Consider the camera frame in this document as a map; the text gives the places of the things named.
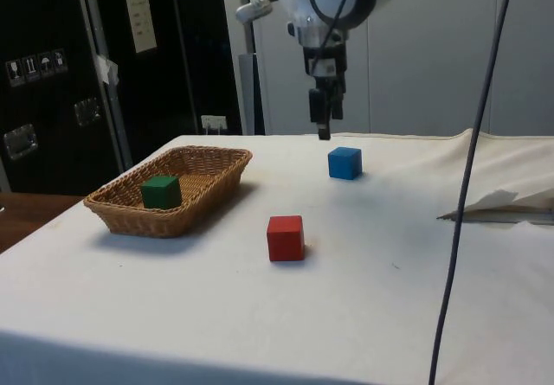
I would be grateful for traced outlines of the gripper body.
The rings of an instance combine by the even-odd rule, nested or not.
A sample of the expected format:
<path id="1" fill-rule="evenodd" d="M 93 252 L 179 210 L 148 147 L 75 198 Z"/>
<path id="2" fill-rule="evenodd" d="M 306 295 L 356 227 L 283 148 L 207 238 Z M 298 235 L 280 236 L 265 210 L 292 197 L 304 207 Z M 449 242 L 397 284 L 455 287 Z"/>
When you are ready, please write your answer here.
<path id="1" fill-rule="evenodd" d="M 347 69 L 346 46 L 303 48 L 306 74 L 314 78 L 338 78 Z"/>

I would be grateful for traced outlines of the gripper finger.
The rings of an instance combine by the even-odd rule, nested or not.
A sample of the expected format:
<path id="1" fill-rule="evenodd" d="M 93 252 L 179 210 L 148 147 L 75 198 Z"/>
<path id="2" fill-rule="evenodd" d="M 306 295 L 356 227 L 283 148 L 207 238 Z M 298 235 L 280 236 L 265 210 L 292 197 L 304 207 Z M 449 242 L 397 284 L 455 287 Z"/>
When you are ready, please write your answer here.
<path id="1" fill-rule="evenodd" d="M 318 128 L 319 140 L 330 140 L 330 111 L 325 82 L 315 79 L 315 87 L 309 90 L 310 119 Z"/>
<path id="2" fill-rule="evenodd" d="M 343 102 L 345 95 L 345 79 L 336 78 L 332 86 L 331 115 L 332 119 L 343 119 Z"/>

